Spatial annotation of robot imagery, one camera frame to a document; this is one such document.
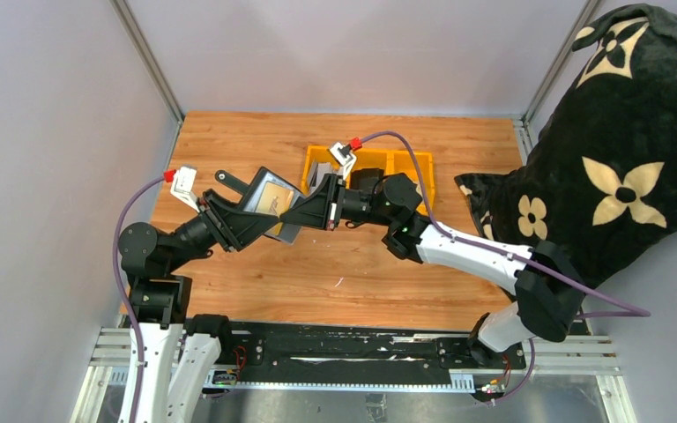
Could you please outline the black leather card holder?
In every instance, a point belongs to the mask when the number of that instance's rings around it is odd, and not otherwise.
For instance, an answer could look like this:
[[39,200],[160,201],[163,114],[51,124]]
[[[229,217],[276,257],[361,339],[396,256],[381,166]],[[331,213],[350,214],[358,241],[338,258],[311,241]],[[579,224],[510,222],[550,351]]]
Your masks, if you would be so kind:
[[266,167],[260,167],[251,182],[243,182],[225,170],[215,173],[217,181],[241,195],[238,208],[280,217],[304,198],[302,192]]

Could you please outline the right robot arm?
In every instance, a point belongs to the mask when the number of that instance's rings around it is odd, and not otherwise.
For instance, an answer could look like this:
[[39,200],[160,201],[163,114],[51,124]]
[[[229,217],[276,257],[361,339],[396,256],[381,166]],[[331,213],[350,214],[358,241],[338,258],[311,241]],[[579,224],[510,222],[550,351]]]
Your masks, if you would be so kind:
[[323,230],[335,229],[341,220],[385,226],[382,242],[396,258],[466,272],[513,296],[508,307],[483,315],[466,340],[469,358],[478,367],[492,367],[503,351],[531,338],[557,343],[568,336],[585,294],[563,282],[579,277],[555,244],[511,245],[464,234],[418,212],[421,201],[405,174],[384,176],[369,189],[348,188],[328,174],[280,219]]

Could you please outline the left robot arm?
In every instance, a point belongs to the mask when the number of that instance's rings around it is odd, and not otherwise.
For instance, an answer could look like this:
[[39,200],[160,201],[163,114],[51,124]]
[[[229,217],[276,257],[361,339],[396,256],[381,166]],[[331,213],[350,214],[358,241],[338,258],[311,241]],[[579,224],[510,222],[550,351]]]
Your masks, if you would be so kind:
[[243,211],[207,190],[195,200],[197,214],[172,232],[146,222],[119,228],[114,272],[131,323],[129,381],[121,422],[189,422],[214,364],[242,365],[225,315],[187,317],[192,280],[177,274],[185,264],[249,246],[277,223],[273,215]]

